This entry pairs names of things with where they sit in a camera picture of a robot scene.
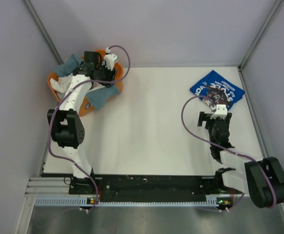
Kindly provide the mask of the white t shirt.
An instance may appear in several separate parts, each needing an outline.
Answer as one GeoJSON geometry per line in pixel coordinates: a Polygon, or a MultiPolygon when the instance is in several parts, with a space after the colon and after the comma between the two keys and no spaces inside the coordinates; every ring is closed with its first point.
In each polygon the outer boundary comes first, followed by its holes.
{"type": "Polygon", "coordinates": [[[57,93],[66,93],[72,81],[72,76],[59,77],[58,80],[50,79],[50,84],[53,90],[57,93]]]}

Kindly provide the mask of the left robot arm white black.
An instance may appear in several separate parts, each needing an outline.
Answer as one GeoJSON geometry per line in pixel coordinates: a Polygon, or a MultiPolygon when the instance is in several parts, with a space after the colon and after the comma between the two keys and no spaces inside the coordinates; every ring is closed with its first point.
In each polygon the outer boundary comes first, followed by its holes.
{"type": "Polygon", "coordinates": [[[80,188],[85,193],[96,189],[95,179],[89,177],[92,167],[80,149],[85,138],[85,129],[79,116],[80,108],[86,94],[93,85],[110,88],[115,84],[118,57],[106,48],[105,53],[84,53],[81,64],[72,71],[72,80],[63,99],[55,109],[47,113],[49,122],[49,138],[61,147],[73,167],[73,176],[81,179],[80,188]]]}

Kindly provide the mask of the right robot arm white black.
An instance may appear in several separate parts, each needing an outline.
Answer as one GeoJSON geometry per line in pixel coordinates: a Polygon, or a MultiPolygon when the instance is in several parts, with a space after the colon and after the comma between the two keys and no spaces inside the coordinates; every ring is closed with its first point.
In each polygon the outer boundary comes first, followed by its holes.
{"type": "Polygon", "coordinates": [[[284,170],[275,157],[254,159],[239,153],[229,141],[232,117],[200,112],[198,126],[208,131],[211,156],[221,168],[216,170],[214,188],[225,193],[230,188],[248,194],[258,208],[284,203],[284,170]]]}

